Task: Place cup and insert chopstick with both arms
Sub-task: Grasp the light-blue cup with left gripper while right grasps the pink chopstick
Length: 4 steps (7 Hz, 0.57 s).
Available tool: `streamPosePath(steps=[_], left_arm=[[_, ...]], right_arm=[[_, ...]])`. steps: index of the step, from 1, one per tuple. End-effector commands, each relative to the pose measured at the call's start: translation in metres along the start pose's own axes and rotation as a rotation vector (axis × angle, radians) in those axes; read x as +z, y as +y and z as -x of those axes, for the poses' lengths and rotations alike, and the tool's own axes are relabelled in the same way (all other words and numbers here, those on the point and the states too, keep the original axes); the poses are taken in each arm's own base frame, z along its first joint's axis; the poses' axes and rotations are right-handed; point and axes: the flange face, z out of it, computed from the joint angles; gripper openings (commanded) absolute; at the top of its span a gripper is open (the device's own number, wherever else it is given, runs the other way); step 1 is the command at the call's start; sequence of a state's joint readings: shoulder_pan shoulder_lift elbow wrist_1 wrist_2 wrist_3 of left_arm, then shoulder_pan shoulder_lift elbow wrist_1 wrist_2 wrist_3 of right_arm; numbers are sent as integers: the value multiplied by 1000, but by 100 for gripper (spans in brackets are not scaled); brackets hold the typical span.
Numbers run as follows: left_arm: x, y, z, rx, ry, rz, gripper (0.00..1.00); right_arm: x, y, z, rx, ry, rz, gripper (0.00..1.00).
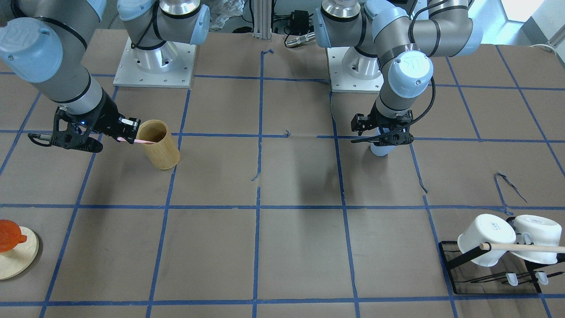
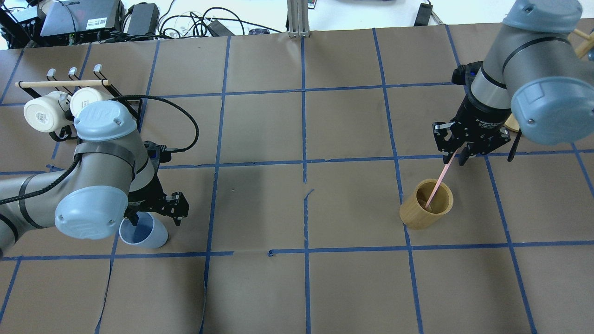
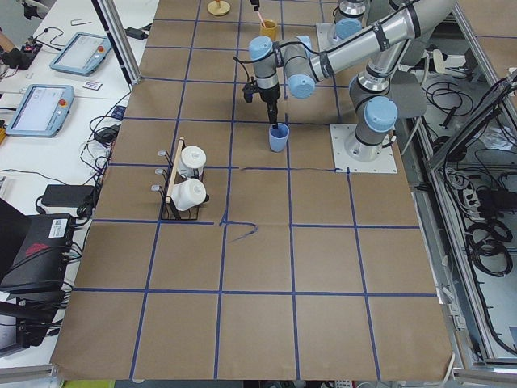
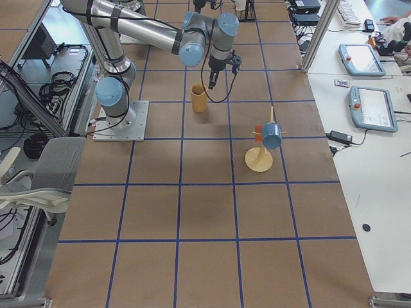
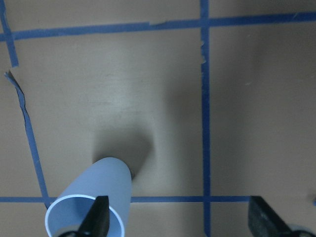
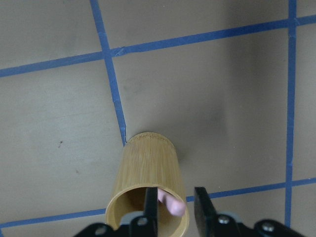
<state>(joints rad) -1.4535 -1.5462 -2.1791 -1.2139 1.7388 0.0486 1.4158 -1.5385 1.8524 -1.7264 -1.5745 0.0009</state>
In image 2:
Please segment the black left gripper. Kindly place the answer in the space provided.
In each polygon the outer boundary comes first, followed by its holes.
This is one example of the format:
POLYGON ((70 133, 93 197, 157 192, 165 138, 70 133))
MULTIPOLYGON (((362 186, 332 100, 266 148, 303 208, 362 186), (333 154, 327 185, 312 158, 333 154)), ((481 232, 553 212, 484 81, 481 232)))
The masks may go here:
POLYGON ((156 212, 172 219, 176 227, 189 213, 189 203, 183 192, 167 195, 159 179, 152 179, 146 186, 128 194, 128 207, 125 218, 132 226, 137 226, 137 212, 156 212))

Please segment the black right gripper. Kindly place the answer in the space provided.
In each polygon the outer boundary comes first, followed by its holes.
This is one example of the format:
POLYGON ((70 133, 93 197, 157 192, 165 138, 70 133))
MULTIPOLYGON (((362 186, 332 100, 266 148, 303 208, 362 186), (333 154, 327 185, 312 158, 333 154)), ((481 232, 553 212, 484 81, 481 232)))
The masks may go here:
POLYGON ((452 122, 434 122, 433 137, 448 164, 455 152, 467 142, 458 157, 463 166, 471 156, 487 155, 511 142, 508 130, 500 130, 511 115, 511 109, 490 107, 472 95, 466 95, 452 122))

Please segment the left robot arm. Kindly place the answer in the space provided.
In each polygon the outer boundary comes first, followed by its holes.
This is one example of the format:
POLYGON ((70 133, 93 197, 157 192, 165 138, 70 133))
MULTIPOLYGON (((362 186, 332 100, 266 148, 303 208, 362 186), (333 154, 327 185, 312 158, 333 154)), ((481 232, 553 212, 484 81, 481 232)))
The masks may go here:
POLYGON ((189 203, 167 195, 158 178, 162 162, 187 148, 143 141, 123 105, 133 95, 84 107, 74 118, 77 145, 70 167, 1 181, 1 255, 28 231, 56 227, 77 239, 104 239, 121 222, 140 225, 161 214, 180 225, 189 203))

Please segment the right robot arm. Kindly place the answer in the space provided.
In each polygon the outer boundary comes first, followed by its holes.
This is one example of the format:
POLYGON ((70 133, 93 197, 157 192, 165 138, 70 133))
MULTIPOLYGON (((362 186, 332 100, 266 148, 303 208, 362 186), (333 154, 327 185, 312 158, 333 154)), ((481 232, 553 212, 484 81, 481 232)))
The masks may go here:
POLYGON ((555 146, 592 135, 593 63, 579 59, 568 39, 582 12, 577 0, 514 2, 485 59, 452 72, 467 92, 450 121, 432 125, 445 164, 457 150, 464 165, 510 142, 509 116, 520 128, 510 161, 522 136, 555 146))

